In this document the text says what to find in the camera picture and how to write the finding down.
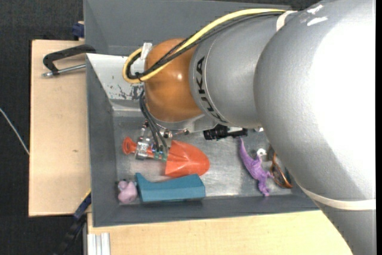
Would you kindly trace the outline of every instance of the orange object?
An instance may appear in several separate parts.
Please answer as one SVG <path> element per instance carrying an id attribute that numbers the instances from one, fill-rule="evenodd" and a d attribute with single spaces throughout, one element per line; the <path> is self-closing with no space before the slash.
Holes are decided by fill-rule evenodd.
<path id="1" fill-rule="evenodd" d="M 126 137 L 122 150 L 124 154 L 130 154 L 135 151 L 137 144 L 130 137 Z M 150 158 L 154 158 L 151 149 L 146 151 Z M 208 157 L 197 147 L 189 143 L 173 140 L 168 151 L 165 175 L 170 177 L 182 177 L 189 174 L 202 176 L 210 168 Z"/>
<path id="2" fill-rule="evenodd" d="M 182 38 L 174 38 L 154 46 L 147 55 L 145 70 L 181 41 Z M 155 118 L 165 122 L 177 122 L 202 113 L 191 95 L 189 85 L 189 66 L 194 50 L 195 47 L 187 50 L 145 81 L 147 106 Z"/>

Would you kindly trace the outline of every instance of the black cable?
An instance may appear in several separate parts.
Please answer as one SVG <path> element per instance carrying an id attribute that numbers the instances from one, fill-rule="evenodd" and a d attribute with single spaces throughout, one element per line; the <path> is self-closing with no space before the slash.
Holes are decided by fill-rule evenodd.
<path id="1" fill-rule="evenodd" d="M 155 123 L 154 117 L 147 110 L 146 101 L 145 101 L 145 97 L 144 97 L 144 90 L 141 92 L 141 94 L 139 96 L 139 107 L 142 111 L 143 116 L 145 117 L 145 119 L 147 120 L 147 122 L 149 124 L 149 128 L 151 130 L 151 133 L 152 133 L 153 139 L 154 139 L 155 149 L 157 151 L 160 150 L 161 146 L 160 146 L 159 141 L 158 141 L 158 138 L 159 138 L 161 140 L 163 147 L 167 150 L 168 147 L 167 147 L 166 141 L 165 141 L 164 137 L 162 136 L 158 125 Z"/>
<path id="2" fill-rule="evenodd" d="M 165 65 L 166 63 L 170 62 L 171 60 L 175 59 L 176 57 L 182 55 L 184 52 L 186 52 L 187 50 L 190 50 L 192 47 L 194 47 L 195 45 L 198 45 L 200 44 L 202 41 L 212 37 L 213 35 L 221 32 L 222 30 L 225 30 L 227 29 L 228 27 L 232 27 L 233 25 L 237 24 L 237 23 L 240 23 L 240 22 L 243 22 L 245 20 L 248 20 L 248 19 L 253 19 L 253 18 L 258 18 L 258 17 L 264 17 L 264 16 L 278 16 L 278 15 L 281 15 L 283 12 L 266 12 L 266 13 L 259 13 L 259 14 L 256 14 L 256 15 L 251 15 L 251 16 L 242 16 L 242 17 L 238 17 L 236 19 L 232 19 L 232 20 L 228 20 L 227 22 L 223 23 L 222 25 L 219 25 L 217 26 L 216 28 L 213 28 L 211 29 L 209 32 L 207 32 L 205 35 L 203 35 L 201 38 L 199 38 L 198 40 L 196 40 L 194 43 L 188 45 L 186 48 L 184 48 L 183 50 L 175 53 L 175 54 L 172 54 L 177 48 L 179 48 L 180 46 L 182 46 L 187 40 L 189 40 L 193 35 L 189 36 L 188 38 L 186 38 L 185 40 L 181 41 L 179 44 L 177 44 L 175 47 L 172 47 L 172 49 L 170 49 L 165 55 L 163 55 L 155 64 L 153 64 L 150 68 L 148 68 L 147 70 L 145 70 L 144 72 L 142 73 L 136 73 L 135 75 L 132 75 L 130 73 L 130 67 L 131 65 L 139 58 L 140 56 L 140 53 L 138 53 L 137 55 L 135 55 L 135 57 L 130 61 L 130 63 L 127 65 L 126 67 L 126 73 L 128 75 L 129 78 L 131 79 L 139 79 L 139 78 L 142 78 L 143 76 L 146 76 L 148 75 L 149 73 L 153 72 L 154 70 L 158 69 L 159 67 Z"/>

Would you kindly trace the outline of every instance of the orange toy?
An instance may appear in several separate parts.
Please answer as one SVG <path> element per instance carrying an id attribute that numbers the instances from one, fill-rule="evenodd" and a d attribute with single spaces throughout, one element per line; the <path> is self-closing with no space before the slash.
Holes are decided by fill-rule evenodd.
<path id="1" fill-rule="evenodd" d="M 122 150 L 125 154 L 134 153 L 137 144 L 130 137 L 126 137 Z M 151 149 L 146 151 L 150 158 L 154 158 Z M 165 175 L 170 177 L 182 177 L 189 174 L 202 176 L 210 168 L 210 161 L 207 156 L 197 147 L 189 143 L 173 140 L 168 151 Z"/>

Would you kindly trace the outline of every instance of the gray box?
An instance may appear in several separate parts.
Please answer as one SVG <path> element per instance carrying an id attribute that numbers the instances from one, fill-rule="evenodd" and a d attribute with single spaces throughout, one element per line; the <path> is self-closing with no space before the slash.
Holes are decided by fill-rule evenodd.
<path id="1" fill-rule="evenodd" d="M 144 42 L 156 44 L 174 37 L 187 37 L 229 12 L 275 6 L 196 0 L 84 0 L 84 7 L 86 43 L 100 54 L 127 56 Z M 127 135 L 137 137 L 143 117 L 136 98 L 110 99 L 102 77 L 96 74 L 89 58 L 87 99 L 94 226 L 318 209 L 298 187 L 281 189 L 271 180 L 268 180 L 271 196 L 263 197 L 238 157 L 238 141 L 232 138 L 207 141 L 201 133 L 179 139 L 199 147 L 210 159 L 211 168 L 201 177 L 206 186 L 205 199 L 120 205 L 116 197 L 117 182 L 133 179 L 143 165 L 142 161 L 124 155 L 121 144 Z M 245 143 L 249 152 L 269 145 L 264 134 L 254 131 L 249 132 Z M 147 179 L 163 179 L 158 174 L 163 167 L 161 162 L 144 162 Z M 264 162 L 263 165 L 266 168 L 270 164 Z"/>

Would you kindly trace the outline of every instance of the black clamp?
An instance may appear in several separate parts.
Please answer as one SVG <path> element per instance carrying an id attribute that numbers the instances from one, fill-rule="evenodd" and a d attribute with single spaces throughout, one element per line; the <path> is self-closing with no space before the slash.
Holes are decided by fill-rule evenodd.
<path id="1" fill-rule="evenodd" d="M 65 59 L 67 57 L 77 56 L 81 53 L 96 53 L 96 50 L 90 45 L 80 45 L 77 47 L 68 48 L 65 50 L 60 50 L 47 54 L 42 62 L 50 70 L 50 72 L 43 73 L 42 76 L 57 76 L 63 72 L 69 72 L 72 70 L 85 68 L 85 64 L 81 64 L 59 70 L 53 63 L 54 61 Z"/>

